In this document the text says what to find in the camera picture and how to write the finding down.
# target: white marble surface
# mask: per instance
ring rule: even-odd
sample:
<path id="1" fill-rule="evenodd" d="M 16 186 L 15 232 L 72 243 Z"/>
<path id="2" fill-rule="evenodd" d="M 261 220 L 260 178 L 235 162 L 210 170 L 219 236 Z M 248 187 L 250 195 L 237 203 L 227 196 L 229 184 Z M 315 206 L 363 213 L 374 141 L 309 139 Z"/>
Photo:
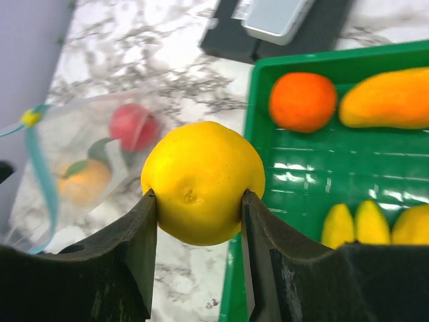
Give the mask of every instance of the white marble surface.
<path id="1" fill-rule="evenodd" d="M 80 0 L 49 101 L 124 91 L 148 78 L 167 88 L 174 126 L 209 119 L 243 130 L 251 66 L 204 55 L 216 0 Z M 429 38 L 429 0 L 356 0 L 337 49 Z M 58 251 L 116 220 L 141 197 L 136 178 L 109 202 L 63 225 Z M 31 217 L 37 209 L 17 208 Z M 151 321 L 217 321 L 227 244 L 197 248 L 160 231 Z"/>

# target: mango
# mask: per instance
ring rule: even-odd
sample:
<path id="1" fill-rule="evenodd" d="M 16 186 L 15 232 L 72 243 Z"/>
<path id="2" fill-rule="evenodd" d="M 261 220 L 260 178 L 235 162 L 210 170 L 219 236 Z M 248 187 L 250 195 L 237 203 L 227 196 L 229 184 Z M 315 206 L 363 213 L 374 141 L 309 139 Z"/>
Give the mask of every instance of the mango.
<path id="1" fill-rule="evenodd" d="M 429 67 L 384 72 L 354 86 L 339 107 L 348 127 L 429 127 Z"/>
<path id="2" fill-rule="evenodd" d="M 106 189 L 112 174 L 96 160 L 81 160 L 70 165 L 61 175 L 58 190 L 74 206 L 87 207 Z"/>
<path id="3" fill-rule="evenodd" d="M 363 201 L 358 206 L 355 221 L 356 238 L 362 244 L 391 243 L 389 224 L 373 200 Z"/>
<path id="4" fill-rule="evenodd" d="M 391 233 L 395 245 L 429 245 L 429 205 L 405 210 Z"/>
<path id="5" fill-rule="evenodd" d="M 337 249 L 355 240 L 353 217 L 344 203 L 333 206 L 324 220 L 322 244 Z"/>

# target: green leaf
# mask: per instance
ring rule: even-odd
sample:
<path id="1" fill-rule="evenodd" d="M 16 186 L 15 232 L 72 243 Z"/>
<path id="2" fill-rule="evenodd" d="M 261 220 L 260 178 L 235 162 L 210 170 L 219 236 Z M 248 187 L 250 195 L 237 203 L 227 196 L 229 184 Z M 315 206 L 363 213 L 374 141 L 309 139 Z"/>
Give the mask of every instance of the green leaf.
<path id="1" fill-rule="evenodd" d="M 86 166 L 88 166 L 88 160 L 81 160 L 81 161 L 75 162 L 74 164 L 68 167 L 66 173 L 62 175 L 62 178 L 67 179 L 68 177 L 73 176 L 76 173 L 79 173 L 80 171 L 85 169 Z"/>
<path id="2" fill-rule="evenodd" d="M 88 159 L 99 161 L 111 170 L 105 149 L 106 144 L 110 141 L 112 141 L 111 138 L 104 138 L 94 142 L 88 150 Z"/>

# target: orange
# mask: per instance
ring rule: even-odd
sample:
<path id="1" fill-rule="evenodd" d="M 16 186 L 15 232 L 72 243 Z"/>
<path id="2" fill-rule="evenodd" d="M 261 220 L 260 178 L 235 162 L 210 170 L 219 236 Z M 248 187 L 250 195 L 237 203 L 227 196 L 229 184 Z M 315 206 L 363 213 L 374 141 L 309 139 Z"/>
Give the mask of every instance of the orange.
<path id="1" fill-rule="evenodd" d="M 337 99 L 335 86 L 325 76 L 291 72 L 275 82 L 269 113 L 279 127 L 311 133 L 328 124 Z"/>
<path id="2" fill-rule="evenodd" d="M 77 207 L 90 205 L 106 188 L 112 174 L 103 163 L 96 160 L 82 160 L 69 166 L 58 183 L 62 198 Z"/>

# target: yellow mango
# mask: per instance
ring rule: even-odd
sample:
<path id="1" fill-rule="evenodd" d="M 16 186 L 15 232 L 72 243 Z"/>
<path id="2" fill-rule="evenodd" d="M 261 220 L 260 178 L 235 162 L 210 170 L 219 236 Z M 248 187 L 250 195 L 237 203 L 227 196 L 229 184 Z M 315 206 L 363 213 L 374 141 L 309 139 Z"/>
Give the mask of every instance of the yellow mango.
<path id="1" fill-rule="evenodd" d="M 391 238 L 397 245 L 429 245 L 429 205 L 405 210 L 397 219 Z"/>
<path id="2" fill-rule="evenodd" d="M 322 244 L 337 249 L 355 240 L 353 217 L 344 203 L 332 207 L 324 220 Z"/>
<path id="3" fill-rule="evenodd" d="M 390 229 L 383 213 L 372 200 L 363 201 L 356 212 L 356 238 L 362 244 L 390 244 Z"/>
<path id="4" fill-rule="evenodd" d="M 429 127 L 429 67 L 384 72 L 354 86 L 339 107 L 348 127 Z"/>

